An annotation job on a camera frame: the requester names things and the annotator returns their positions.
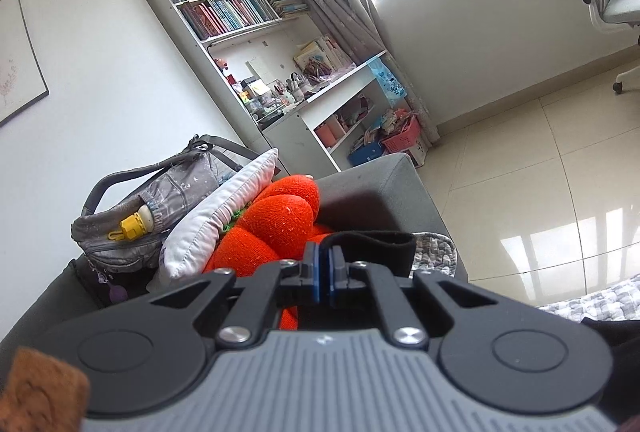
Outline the cream black raglan sweatshirt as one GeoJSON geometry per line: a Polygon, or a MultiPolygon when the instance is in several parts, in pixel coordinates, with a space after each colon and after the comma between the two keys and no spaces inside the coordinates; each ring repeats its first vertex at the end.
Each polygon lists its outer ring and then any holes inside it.
{"type": "MultiPolygon", "coordinates": [[[[318,243],[329,271],[329,249],[367,241],[371,233],[334,233],[318,243]]],[[[614,422],[639,426],[638,321],[574,322],[483,291],[442,273],[411,273],[416,238],[393,233],[407,248],[410,269],[397,276],[385,264],[385,242],[368,244],[373,261],[345,261],[349,288],[367,284],[384,332],[412,348],[433,338],[446,377],[482,402],[524,414],[552,414],[595,400],[614,422]]]]}

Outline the red flower plush cushion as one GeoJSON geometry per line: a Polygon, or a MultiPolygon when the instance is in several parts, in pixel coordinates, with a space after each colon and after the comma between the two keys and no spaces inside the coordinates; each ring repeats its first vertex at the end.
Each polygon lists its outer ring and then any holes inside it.
{"type": "Polygon", "coordinates": [[[314,178],[292,175],[267,186],[232,221],[204,270],[230,268],[250,277],[259,266],[303,259],[306,243],[319,243],[332,229],[317,221],[320,189],[314,178]]]}

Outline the grey checked quilted bedcover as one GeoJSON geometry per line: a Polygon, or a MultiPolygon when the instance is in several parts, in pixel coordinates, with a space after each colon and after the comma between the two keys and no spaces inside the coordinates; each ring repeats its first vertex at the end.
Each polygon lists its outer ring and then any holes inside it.
{"type": "MultiPolygon", "coordinates": [[[[462,259],[452,240],[441,233],[415,233],[411,273],[460,273],[462,259]]],[[[639,276],[616,281],[596,291],[587,289],[584,264],[578,259],[518,273],[476,279],[474,285],[565,319],[582,322],[637,321],[639,276]]]]}

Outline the grey white pillow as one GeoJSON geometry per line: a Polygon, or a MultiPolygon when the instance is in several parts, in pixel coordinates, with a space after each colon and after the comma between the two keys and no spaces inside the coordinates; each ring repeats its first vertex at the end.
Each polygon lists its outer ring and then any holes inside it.
{"type": "Polygon", "coordinates": [[[160,250],[154,277],[160,288],[201,274],[233,214],[271,183],[278,156],[277,149],[258,155],[175,225],[160,250]]]}

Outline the white desk with shelves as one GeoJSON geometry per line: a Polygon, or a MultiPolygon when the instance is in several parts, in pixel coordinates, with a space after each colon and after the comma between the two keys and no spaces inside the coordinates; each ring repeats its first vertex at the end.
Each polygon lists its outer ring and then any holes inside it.
{"type": "Polygon", "coordinates": [[[322,178],[390,152],[408,152],[422,165],[438,134],[409,97],[386,51],[333,69],[302,100],[262,128],[279,150],[286,173],[322,178]]]}

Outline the grey diaper bag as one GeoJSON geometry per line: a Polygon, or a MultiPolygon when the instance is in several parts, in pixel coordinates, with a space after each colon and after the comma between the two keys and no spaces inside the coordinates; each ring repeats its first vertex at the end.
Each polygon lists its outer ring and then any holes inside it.
{"type": "Polygon", "coordinates": [[[258,153],[219,136],[194,136],[172,157],[103,177],[70,229],[82,250],[77,276],[101,307],[146,292],[160,249],[198,203],[242,170],[231,155],[258,153]]]}

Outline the white bookshelf with books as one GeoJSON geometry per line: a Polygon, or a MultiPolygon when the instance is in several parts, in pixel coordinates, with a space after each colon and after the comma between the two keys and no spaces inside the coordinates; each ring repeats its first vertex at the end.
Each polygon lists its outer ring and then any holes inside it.
{"type": "Polygon", "coordinates": [[[147,0],[247,146],[355,65],[304,0],[147,0]]]}

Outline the brown furry patch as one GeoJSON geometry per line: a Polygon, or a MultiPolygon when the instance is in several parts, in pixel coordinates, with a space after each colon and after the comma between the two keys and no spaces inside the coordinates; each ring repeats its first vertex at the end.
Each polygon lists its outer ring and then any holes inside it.
{"type": "Polygon", "coordinates": [[[2,431],[75,432],[90,381],[79,369],[33,348],[17,348],[1,392],[2,431]]]}

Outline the framed whiteboard wall picture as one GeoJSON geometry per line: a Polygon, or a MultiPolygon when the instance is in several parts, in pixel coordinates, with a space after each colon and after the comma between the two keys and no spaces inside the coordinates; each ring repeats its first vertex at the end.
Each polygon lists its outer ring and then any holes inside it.
{"type": "Polygon", "coordinates": [[[0,2],[0,94],[1,125],[49,95],[21,0],[0,2]]]}

